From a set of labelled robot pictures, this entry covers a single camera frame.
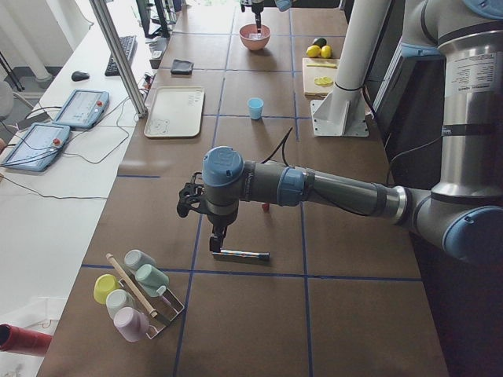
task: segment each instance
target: white cup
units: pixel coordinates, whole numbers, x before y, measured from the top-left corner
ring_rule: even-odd
[[[122,308],[136,308],[133,296],[123,289],[115,289],[110,292],[107,296],[106,306],[108,315],[112,319],[115,318],[117,312]]]
[[[124,264],[132,273],[135,273],[143,265],[153,265],[155,267],[156,261],[143,251],[131,250],[124,257]]]

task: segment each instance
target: white tray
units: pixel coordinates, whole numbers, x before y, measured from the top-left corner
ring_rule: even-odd
[[[161,86],[145,125],[145,136],[196,136],[200,132],[203,102],[202,86]]]

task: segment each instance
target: cup rack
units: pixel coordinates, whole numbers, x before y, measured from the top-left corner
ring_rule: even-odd
[[[115,271],[119,274],[119,284],[132,293],[136,299],[141,303],[147,314],[159,322],[160,325],[154,326],[150,325],[149,331],[147,332],[147,337],[149,339],[154,339],[162,330],[169,327],[173,321],[185,310],[185,306],[180,302],[180,300],[173,294],[173,292],[168,287],[160,287],[157,292],[159,293],[159,301],[162,302],[168,309],[170,315],[166,313],[161,313],[158,309],[147,300],[140,289],[137,287],[136,283],[130,278],[129,274],[123,269],[123,267],[117,262],[112,254],[106,254],[108,262],[112,265]]]

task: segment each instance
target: yellow cup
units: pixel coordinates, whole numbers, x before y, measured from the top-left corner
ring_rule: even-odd
[[[119,288],[119,281],[115,276],[109,273],[101,275],[96,279],[96,283],[94,283],[94,299],[98,304],[104,305],[107,302],[108,294]]]

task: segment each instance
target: plastic cup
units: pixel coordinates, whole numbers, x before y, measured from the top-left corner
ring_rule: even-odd
[[[94,283],[94,299],[98,304],[104,305],[107,302],[107,296],[115,289],[119,289],[120,284],[117,278],[109,273],[101,275]]]
[[[42,332],[0,325],[0,351],[23,355],[45,356],[53,337]]]
[[[119,310],[113,318],[116,329],[128,342],[143,339],[149,330],[149,319],[136,309],[125,307]]]
[[[262,118],[262,109],[264,107],[264,101],[261,98],[250,98],[248,100],[248,110],[250,112],[250,118],[257,120]]]
[[[162,286],[167,287],[170,283],[169,277],[153,265],[143,265],[134,277],[150,297],[159,297],[157,290]]]
[[[145,254],[140,250],[131,250],[128,251],[126,256],[124,257],[124,264],[127,268],[135,273],[140,267],[143,265],[153,265],[156,266],[156,261],[150,255]]]
[[[134,298],[129,292],[123,289],[115,289],[110,292],[107,296],[107,310],[110,318],[114,319],[117,312],[122,308],[135,308]]]
[[[276,6],[280,12],[284,12],[292,7],[292,0],[276,0]]]

